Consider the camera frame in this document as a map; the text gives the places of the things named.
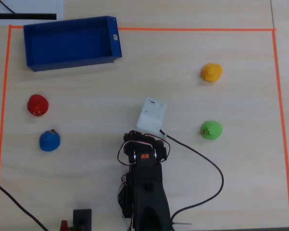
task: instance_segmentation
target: black cable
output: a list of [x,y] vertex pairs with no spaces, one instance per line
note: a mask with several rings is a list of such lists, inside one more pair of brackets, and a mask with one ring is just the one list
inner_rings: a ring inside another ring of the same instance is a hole
[[7,5],[5,5],[5,4],[2,2],[2,0],[0,0],[0,3],[1,3],[6,9],[8,9],[11,13],[17,15],[17,14],[16,14],[14,11],[12,11]]
[[221,177],[222,177],[221,187],[220,187],[220,189],[218,190],[218,192],[217,192],[216,194],[214,194],[212,197],[210,197],[210,198],[208,198],[207,200],[204,200],[204,201],[202,201],[202,202],[200,202],[200,203],[198,203],[198,204],[191,205],[191,206],[187,206],[187,207],[181,208],[181,209],[179,209],[178,211],[176,211],[176,212],[172,215],[172,217],[171,217],[171,224],[173,224],[173,219],[174,219],[174,217],[175,217],[176,215],[178,215],[179,213],[181,213],[182,211],[187,210],[187,209],[190,209],[190,208],[195,208],[195,207],[197,207],[197,206],[199,206],[199,205],[202,205],[202,204],[204,204],[204,203],[212,200],[213,198],[215,198],[218,194],[220,194],[220,192],[221,192],[222,189],[223,189],[223,173],[222,173],[222,171],[220,170],[220,168],[217,167],[216,164],[214,164],[211,160],[209,160],[209,159],[208,159],[207,157],[205,157],[203,154],[197,152],[195,149],[187,146],[186,144],[183,144],[183,143],[181,143],[180,141],[177,141],[175,138],[173,138],[173,137],[171,137],[171,136],[169,136],[169,135],[167,135],[167,137],[168,137],[169,139],[173,140],[174,142],[178,143],[179,145],[181,145],[181,146],[183,146],[183,147],[185,147],[185,148],[193,151],[194,153],[200,155],[200,156],[201,156],[202,158],[204,158],[205,160],[209,161],[214,167],[216,167],[216,169],[220,172]]
[[48,229],[38,220],[36,219],[31,213],[29,213],[27,210],[25,210],[17,200],[15,200],[12,195],[10,195],[4,188],[0,186],[0,190],[4,192],[24,213],[26,213],[29,217],[31,217],[43,230],[48,231]]

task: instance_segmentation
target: orange line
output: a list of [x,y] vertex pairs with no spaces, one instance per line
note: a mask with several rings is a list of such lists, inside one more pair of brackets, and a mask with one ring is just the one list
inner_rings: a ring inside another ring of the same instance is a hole
[[[4,108],[5,108],[6,85],[7,85],[7,74],[8,74],[8,65],[9,65],[10,42],[11,42],[12,28],[21,29],[21,28],[23,28],[23,26],[9,25],[9,35],[8,35],[8,44],[7,44],[6,59],[5,59],[4,82],[3,82],[2,107],[1,107],[0,164],[1,164],[1,150],[2,150],[3,125],[4,125]],[[277,51],[276,51],[276,39],[275,39],[276,29],[275,28],[272,28],[272,29],[270,29],[270,28],[259,28],[259,29],[252,29],[252,28],[251,29],[235,29],[235,28],[141,28],[141,27],[118,27],[118,29],[119,30],[142,30],[142,31],[271,31],[272,32],[274,60],[275,60],[275,69],[276,69],[276,80],[277,80],[277,90],[278,90],[278,99],[279,99],[279,109],[280,109],[281,126],[282,126],[282,132],[283,132],[283,142],[284,142],[287,188],[288,188],[288,201],[289,201],[289,160],[288,160],[285,121],[284,121],[283,104],[282,104],[280,80],[279,80]]]
[[150,30],[150,31],[275,31],[275,28],[144,28],[144,27],[118,27],[119,30]]
[[24,28],[24,26],[11,26],[11,28],[13,29],[13,28],[18,28],[18,29],[22,29],[22,28]]
[[282,103],[282,98],[281,98],[280,81],[279,81],[279,70],[278,70],[278,61],[277,61],[275,31],[272,31],[272,40],[273,40],[273,49],[274,49],[275,71],[276,71],[276,79],[277,79],[277,90],[278,90],[278,99],[279,99],[281,128],[282,128],[282,132],[283,132],[283,141],[284,141],[284,153],[285,153],[287,188],[288,188],[288,202],[289,202],[289,160],[288,160],[288,151],[287,151],[287,140],[286,140],[284,113],[283,113],[283,103]]
[[0,164],[1,164],[2,139],[3,139],[3,125],[4,125],[4,107],[5,107],[5,95],[6,95],[6,82],[7,82],[7,78],[8,78],[8,66],[9,66],[9,56],[10,56],[11,32],[12,32],[12,27],[11,27],[11,25],[9,25],[8,44],[7,44],[6,57],[5,57],[5,71],[4,71],[4,81],[3,81],[2,106],[1,106],[1,123],[0,123]]

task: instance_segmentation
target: red ball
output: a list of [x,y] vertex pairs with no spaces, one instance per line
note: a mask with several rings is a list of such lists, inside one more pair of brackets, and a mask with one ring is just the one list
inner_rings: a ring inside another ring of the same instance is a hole
[[27,104],[28,111],[34,116],[41,116],[48,110],[48,101],[41,95],[34,94]]

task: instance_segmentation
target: blue box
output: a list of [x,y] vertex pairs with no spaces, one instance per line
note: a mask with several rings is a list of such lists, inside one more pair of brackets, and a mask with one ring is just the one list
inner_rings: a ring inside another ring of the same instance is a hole
[[33,71],[113,63],[122,57],[117,19],[110,16],[24,26]]

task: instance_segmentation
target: red object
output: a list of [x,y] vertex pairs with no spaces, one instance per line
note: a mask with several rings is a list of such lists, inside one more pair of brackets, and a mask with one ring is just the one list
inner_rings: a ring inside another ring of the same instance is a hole
[[60,231],[70,231],[70,228],[67,226],[67,220],[61,221]]
[[42,116],[48,110],[48,101],[41,95],[34,94],[27,104],[28,111],[34,116]]

